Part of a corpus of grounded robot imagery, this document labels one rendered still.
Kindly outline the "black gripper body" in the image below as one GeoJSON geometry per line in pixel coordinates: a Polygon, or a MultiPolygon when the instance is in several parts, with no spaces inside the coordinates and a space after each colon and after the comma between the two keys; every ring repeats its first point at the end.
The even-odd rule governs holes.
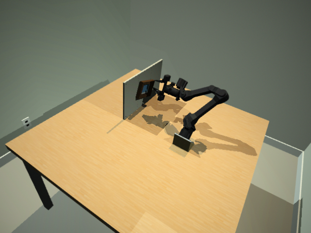
{"type": "Polygon", "coordinates": [[[164,93],[171,95],[171,92],[172,92],[174,87],[167,85],[167,82],[170,81],[170,78],[171,78],[170,75],[164,75],[164,78],[163,78],[164,85],[163,85],[162,92],[159,93],[159,96],[157,98],[158,101],[164,100],[164,98],[165,98],[164,93]]]}

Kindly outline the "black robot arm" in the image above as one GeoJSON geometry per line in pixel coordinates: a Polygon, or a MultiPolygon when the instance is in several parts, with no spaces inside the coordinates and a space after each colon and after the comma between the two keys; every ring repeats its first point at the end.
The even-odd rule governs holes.
{"type": "Polygon", "coordinates": [[[222,104],[226,102],[229,98],[229,95],[226,90],[220,89],[218,87],[215,87],[213,85],[203,87],[196,90],[185,90],[186,85],[188,84],[187,81],[185,81],[182,78],[179,78],[176,88],[173,88],[171,92],[171,96],[176,97],[176,101],[180,100],[180,98],[183,101],[189,101],[195,97],[206,95],[213,93],[215,96],[214,98],[209,101],[206,105],[204,105],[202,108],[200,108],[195,113],[191,114],[188,113],[184,119],[183,119],[183,128],[181,129],[179,135],[190,140],[190,137],[192,133],[196,130],[195,124],[201,118],[203,115],[205,115],[207,112],[209,112],[211,109],[213,109],[218,104],[222,104]]]}

